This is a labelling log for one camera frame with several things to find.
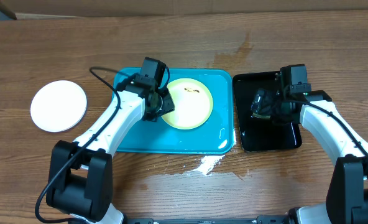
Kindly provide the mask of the yellow plate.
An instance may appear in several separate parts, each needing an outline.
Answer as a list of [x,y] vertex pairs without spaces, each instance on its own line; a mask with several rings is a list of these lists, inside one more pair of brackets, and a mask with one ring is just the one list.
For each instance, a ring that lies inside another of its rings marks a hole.
[[162,119],[176,129],[194,129],[205,123],[213,110],[213,97],[203,83],[192,78],[179,78],[167,88],[175,109]]

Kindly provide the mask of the black rectangular tray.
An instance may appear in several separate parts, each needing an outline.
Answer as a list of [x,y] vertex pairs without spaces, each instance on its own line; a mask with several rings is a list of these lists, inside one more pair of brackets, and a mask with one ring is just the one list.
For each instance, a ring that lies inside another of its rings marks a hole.
[[252,117],[251,104],[259,88],[278,90],[275,72],[245,73],[232,79],[242,148],[248,152],[296,149],[302,144],[297,124],[274,125]]

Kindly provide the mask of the teal plastic tray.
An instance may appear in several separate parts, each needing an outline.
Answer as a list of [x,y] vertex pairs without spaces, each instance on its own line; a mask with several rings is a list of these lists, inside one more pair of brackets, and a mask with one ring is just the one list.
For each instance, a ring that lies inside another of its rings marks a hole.
[[138,121],[126,134],[118,152],[157,154],[224,154],[234,144],[232,78],[224,70],[171,68],[170,81],[191,78],[211,92],[213,109],[201,126],[182,130],[162,118]]

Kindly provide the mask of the white plate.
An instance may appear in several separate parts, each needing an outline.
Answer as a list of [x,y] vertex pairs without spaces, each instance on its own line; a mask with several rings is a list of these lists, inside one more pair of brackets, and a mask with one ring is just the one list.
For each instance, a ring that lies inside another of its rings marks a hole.
[[81,86],[58,80],[42,87],[33,97],[30,116],[34,124],[47,132],[66,131],[85,115],[87,97]]

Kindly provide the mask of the green yellow sponge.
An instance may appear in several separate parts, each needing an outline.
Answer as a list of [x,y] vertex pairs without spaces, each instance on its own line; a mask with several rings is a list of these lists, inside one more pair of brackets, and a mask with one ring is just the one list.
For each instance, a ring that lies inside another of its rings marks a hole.
[[252,117],[253,118],[258,118],[258,119],[270,120],[270,115],[253,113]]

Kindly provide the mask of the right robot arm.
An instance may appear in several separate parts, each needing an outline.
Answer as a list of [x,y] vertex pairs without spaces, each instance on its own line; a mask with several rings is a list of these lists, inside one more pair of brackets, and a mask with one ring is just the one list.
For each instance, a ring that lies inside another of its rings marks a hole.
[[304,64],[282,67],[275,82],[275,90],[256,91],[253,116],[302,125],[334,164],[325,202],[290,210],[287,223],[368,223],[368,142],[325,91],[311,89]]

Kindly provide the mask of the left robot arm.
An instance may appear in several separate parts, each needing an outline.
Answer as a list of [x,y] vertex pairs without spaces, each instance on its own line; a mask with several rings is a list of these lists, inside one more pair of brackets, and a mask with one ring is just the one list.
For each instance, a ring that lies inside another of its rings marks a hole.
[[110,86],[113,98],[97,121],[73,142],[60,140],[53,147],[48,184],[35,204],[65,213],[55,223],[122,223],[124,215],[112,204],[113,156],[138,121],[155,122],[175,109],[167,88],[170,71],[165,63],[146,57],[138,73]]

